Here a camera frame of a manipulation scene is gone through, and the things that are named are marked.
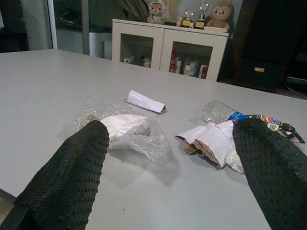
gold trophy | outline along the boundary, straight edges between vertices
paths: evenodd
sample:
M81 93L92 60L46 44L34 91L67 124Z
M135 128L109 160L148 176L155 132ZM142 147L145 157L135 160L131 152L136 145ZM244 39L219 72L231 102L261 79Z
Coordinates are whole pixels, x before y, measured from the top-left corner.
M192 9L187 9L184 12L184 19L182 20L182 27L194 27L194 21L193 21L194 12Z
M195 28L203 30L203 28L205 27L205 13L207 12L208 8L209 4L206 1L202 1L200 5L200 18L198 19L198 21L196 21Z

gray table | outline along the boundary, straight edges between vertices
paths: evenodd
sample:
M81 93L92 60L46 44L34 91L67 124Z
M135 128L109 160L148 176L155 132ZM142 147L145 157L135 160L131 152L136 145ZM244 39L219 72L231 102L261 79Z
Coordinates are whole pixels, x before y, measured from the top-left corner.
M172 152L150 162L109 151L87 230L270 229L244 175L185 155L174 135L215 99L289 122L307 139L307 101L64 51L0 54L0 189L22 192L74 133L87 96L112 103L129 90L166 103L163 115L144 113L157 119Z

plastic bubble wrap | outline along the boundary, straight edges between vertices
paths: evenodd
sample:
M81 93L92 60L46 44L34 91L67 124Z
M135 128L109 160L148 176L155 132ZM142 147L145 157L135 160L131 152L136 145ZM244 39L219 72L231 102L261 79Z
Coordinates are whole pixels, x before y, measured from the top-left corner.
M88 98L85 102L85 108L79 112L75 119L77 129L81 129L92 120L103 120L115 115L137 115L144 116L125 105L124 103L106 104ZM145 154L152 161L158 160L170 151L170 144L161 130L156 120L147 118L140 125L127 129L122 127L116 135L110 137L109 149L127 150L133 149Z
M213 122L219 124L227 121L235 112L237 111L220 101L211 101L205 105L202 117L206 123Z

white cabinet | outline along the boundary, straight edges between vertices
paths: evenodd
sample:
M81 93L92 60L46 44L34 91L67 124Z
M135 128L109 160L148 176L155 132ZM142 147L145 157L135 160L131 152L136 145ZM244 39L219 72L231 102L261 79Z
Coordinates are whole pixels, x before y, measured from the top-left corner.
M113 20L112 60L143 66L143 57L151 60L151 68L169 71L172 52L184 74L185 66L193 71L186 74L198 77L201 66L207 66L206 79L216 81L222 62L228 33L156 25L125 20Z

drawer handle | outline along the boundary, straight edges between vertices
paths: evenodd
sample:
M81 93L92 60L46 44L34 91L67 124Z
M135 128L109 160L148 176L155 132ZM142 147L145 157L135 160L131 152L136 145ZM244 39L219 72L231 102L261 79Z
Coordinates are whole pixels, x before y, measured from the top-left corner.
M264 73L264 68L255 67L254 71L259 73Z

